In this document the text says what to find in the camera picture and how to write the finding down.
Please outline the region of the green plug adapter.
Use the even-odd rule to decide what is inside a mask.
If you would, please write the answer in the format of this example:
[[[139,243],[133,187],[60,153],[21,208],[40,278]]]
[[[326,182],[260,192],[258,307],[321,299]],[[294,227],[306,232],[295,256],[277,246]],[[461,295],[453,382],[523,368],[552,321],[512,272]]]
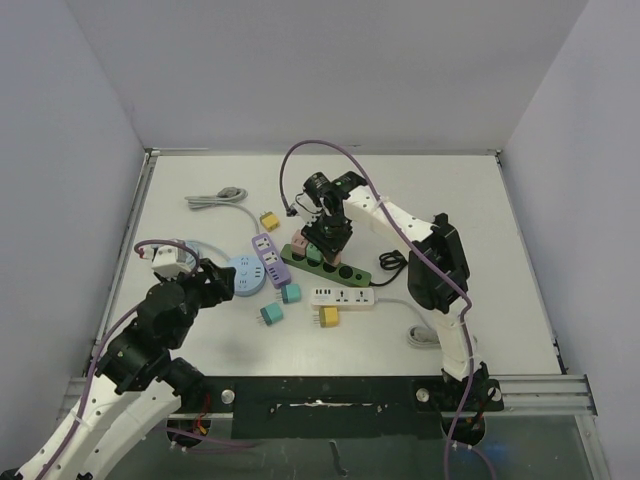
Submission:
[[[312,243],[308,243],[306,246],[306,258],[312,262],[322,263],[324,260],[322,252]]]

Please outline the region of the teal plug adapter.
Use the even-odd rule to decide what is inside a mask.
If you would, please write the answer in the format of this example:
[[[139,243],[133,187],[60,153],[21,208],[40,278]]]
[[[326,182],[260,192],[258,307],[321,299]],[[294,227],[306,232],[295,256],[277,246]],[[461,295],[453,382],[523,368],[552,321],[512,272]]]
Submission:
[[[300,302],[302,299],[301,288],[298,284],[287,284],[280,289],[280,298],[284,304]]]
[[[267,326],[272,326],[280,322],[283,318],[283,310],[277,302],[270,303],[259,310],[258,319]]]

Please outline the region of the yellow plug adapter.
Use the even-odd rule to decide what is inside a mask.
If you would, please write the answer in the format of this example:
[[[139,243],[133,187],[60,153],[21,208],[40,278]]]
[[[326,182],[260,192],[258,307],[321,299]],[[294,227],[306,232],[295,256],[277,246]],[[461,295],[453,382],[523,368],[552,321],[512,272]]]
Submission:
[[[321,328],[333,328],[340,324],[340,315],[337,307],[322,306],[314,317],[314,322]]]
[[[280,220],[272,211],[262,213],[259,221],[266,232],[272,232],[280,227]]]

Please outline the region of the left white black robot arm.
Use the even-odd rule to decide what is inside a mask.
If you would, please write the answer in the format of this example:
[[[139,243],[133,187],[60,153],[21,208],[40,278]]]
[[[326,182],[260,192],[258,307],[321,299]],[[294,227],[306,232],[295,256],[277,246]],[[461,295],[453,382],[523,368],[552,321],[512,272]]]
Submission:
[[[154,285],[105,335],[80,399],[49,440],[2,478],[104,479],[161,420],[198,407],[204,376],[171,353],[201,310],[232,300],[235,273],[204,259],[195,273]]]

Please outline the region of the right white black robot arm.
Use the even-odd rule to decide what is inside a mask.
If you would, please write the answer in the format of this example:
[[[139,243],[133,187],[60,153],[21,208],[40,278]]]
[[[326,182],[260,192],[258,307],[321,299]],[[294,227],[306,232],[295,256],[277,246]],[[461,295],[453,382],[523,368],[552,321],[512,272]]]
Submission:
[[[362,176],[348,172],[335,180],[323,173],[303,184],[297,205],[304,219],[302,235],[324,259],[335,262],[353,235],[353,225],[393,243],[408,262],[407,288],[412,299],[434,313],[434,329],[442,351],[448,402],[469,408],[481,396],[472,375],[481,368],[476,342],[465,316],[470,270],[457,229],[444,213],[423,221],[382,197]]]

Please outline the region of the green power strip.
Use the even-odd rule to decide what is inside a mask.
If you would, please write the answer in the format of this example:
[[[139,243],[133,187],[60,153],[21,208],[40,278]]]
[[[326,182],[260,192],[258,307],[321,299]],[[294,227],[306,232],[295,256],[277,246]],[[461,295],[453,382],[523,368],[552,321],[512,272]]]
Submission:
[[[308,260],[306,256],[301,257],[293,254],[290,244],[285,244],[280,254],[286,265],[313,274],[325,280],[330,280],[347,287],[370,286],[371,274],[351,265],[340,263],[333,267],[327,264],[325,260],[323,260],[322,263],[312,262],[311,260]]]

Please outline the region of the round blue power strip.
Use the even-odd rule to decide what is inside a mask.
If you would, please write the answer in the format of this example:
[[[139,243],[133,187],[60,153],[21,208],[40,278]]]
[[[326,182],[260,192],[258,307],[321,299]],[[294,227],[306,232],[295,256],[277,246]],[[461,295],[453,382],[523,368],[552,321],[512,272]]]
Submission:
[[[266,283],[266,273],[261,261],[254,255],[232,257],[228,266],[235,269],[234,289],[239,297],[257,294]]]

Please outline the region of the purple power strip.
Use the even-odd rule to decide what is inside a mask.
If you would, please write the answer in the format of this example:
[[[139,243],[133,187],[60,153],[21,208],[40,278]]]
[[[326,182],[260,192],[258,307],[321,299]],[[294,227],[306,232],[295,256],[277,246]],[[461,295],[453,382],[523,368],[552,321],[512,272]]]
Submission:
[[[290,271],[271,237],[267,233],[261,233],[254,236],[251,243],[271,284],[276,289],[290,284],[292,281]]]

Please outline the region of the white power strip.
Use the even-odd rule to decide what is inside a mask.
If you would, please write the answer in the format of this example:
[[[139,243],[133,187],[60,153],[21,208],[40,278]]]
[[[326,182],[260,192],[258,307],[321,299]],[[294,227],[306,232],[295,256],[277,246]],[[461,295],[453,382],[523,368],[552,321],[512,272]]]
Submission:
[[[310,297],[313,309],[336,307],[343,310],[366,310],[376,303],[372,288],[358,287],[319,287],[314,288]]]

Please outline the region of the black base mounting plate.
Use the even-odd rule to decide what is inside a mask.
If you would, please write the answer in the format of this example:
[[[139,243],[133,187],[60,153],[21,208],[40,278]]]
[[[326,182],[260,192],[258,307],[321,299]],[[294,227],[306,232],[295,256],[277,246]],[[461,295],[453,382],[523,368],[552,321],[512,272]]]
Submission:
[[[441,376],[207,377],[180,419],[229,417],[235,440],[440,439],[455,412],[476,424],[501,412],[499,383]]]

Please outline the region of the aluminium rail frame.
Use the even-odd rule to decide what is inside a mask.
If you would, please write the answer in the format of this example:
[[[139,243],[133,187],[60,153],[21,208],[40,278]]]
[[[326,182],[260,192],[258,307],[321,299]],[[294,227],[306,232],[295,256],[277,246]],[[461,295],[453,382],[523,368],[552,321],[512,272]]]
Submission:
[[[140,301],[154,278],[133,245],[182,238],[213,244],[214,259],[250,250],[253,218],[283,214],[281,201],[315,172],[337,177],[363,167],[378,191],[425,221],[446,213],[470,267],[473,302],[467,324],[479,357],[499,382],[509,411],[593,411],[582,375],[561,371],[552,329],[521,239],[501,169],[491,155],[358,155],[316,146],[292,157],[155,152],[142,167],[113,293],[102,324],[112,326]],[[267,326],[259,310],[276,299],[271,286],[202,311],[179,356],[212,377],[441,376],[438,349],[417,349],[407,330],[427,317],[404,279],[379,287],[381,302],[344,311],[321,328],[308,298]]]

